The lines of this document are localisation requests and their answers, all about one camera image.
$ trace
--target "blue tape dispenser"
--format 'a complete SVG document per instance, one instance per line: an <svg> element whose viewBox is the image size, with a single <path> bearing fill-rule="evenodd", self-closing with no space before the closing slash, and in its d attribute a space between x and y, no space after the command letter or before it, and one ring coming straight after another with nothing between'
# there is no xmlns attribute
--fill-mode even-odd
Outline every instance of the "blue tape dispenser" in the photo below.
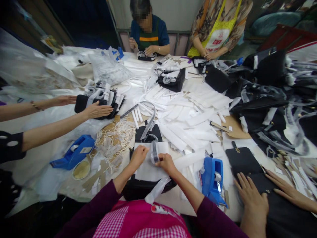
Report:
<svg viewBox="0 0 317 238"><path fill-rule="evenodd" d="M73 169L89 154L95 145L95 140L90 135L82 135L75 141L65 156L61 159L50 162L53 168Z"/></svg>
<svg viewBox="0 0 317 238"><path fill-rule="evenodd" d="M202 193L217 206L224 205L228 208L226 202L221 197L223 178L222 160L206 157L204 166L205 172L201 175Z"/></svg>

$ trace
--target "polka dot sleeve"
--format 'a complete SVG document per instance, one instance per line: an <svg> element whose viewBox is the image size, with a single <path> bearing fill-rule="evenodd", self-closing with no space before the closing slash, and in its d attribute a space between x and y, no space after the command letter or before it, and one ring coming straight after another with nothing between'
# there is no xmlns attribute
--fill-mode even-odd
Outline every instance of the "polka dot sleeve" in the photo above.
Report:
<svg viewBox="0 0 317 238"><path fill-rule="evenodd" d="M26 152L22 152L23 133L10 134L0 131L0 164L23 159Z"/></svg>

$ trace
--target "blue shirt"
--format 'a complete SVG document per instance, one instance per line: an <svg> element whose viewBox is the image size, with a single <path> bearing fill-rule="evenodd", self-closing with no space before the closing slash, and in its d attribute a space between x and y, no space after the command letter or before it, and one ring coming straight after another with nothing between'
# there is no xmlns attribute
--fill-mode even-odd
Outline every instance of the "blue shirt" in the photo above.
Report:
<svg viewBox="0 0 317 238"><path fill-rule="evenodd" d="M169 44L169 36L167 34L167 28L165 22L160 19L159 17L152 14L152 32L155 32L156 30L156 24L159 19L158 23L158 43L160 46L166 46ZM139 24L133 20L131 24L131 35L130 37L133 37L137 44L140 44L140 31L143 31L143 29L139 26Z"/></svg>

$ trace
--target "orange stripe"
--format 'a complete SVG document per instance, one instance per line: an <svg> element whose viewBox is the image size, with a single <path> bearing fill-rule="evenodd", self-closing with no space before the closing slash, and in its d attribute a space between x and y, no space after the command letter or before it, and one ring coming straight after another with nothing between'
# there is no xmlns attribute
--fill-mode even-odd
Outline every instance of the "orange stripe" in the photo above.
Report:
<svg viewBox="0 0 317 238"><path fill-rule="evenodd" d="M147 38L147 37L140 37L140 41L158 41L159 40L159 37L150 37L150 38Z"/></svg>

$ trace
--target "pink apron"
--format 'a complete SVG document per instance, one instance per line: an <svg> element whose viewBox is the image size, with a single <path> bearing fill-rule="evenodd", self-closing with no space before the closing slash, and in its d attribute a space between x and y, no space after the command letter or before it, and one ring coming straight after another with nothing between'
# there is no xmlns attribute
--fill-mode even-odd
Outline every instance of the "pink apron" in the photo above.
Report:
<svg viewBox="0 0 317 238"><path fill-rule="evenodd" d="M191 237L183 218L173 209L144 200L119 201L98 225L93 238Z"/></svg>

